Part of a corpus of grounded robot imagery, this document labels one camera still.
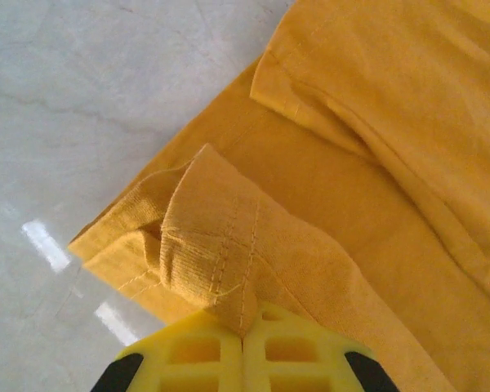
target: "marble floor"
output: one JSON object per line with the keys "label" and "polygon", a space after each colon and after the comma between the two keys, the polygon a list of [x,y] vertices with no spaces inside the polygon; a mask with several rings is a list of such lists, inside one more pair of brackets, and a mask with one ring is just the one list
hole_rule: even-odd
{"label": "marble floor", "polygon": [[66,250],[241,69],[284,0],[0,0],[0,392],[87,391],[163,324]]}

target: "white marble surface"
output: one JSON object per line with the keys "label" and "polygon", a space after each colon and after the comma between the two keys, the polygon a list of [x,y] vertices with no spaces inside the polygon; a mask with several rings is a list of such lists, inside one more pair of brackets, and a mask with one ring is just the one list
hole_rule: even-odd
{"label": "white marble surface", "polygon": [[160,328],[65,249],[260,55],[285,0],[0,0],[0,392],[86,391]]}

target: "tiled floor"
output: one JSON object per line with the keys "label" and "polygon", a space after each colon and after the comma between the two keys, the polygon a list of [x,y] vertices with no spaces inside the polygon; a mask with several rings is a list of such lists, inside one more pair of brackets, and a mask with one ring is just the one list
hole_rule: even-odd
{"label": "tiled floor", "polygon": [[0,392],[86,391],[159,320],[65,249],[260,55],[284,0],[0,0]]}

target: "folded fabric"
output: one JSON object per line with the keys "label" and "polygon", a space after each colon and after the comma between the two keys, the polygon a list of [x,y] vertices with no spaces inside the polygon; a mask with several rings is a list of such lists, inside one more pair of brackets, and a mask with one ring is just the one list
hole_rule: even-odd
{"label": "folded fabric", "polygon": [[69,247],[167,322],[266,299],[490,390],[490,2],[297,2]]}

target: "yellow plastic object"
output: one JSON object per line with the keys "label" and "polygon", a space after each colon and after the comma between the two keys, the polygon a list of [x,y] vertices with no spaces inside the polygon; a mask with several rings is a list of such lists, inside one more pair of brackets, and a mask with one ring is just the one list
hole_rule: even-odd
{"label": "yellow plastic object", "polygon": [[367,347],[278,306],[243,340],[198,312],[127,347],[92,392],[395,392]]}

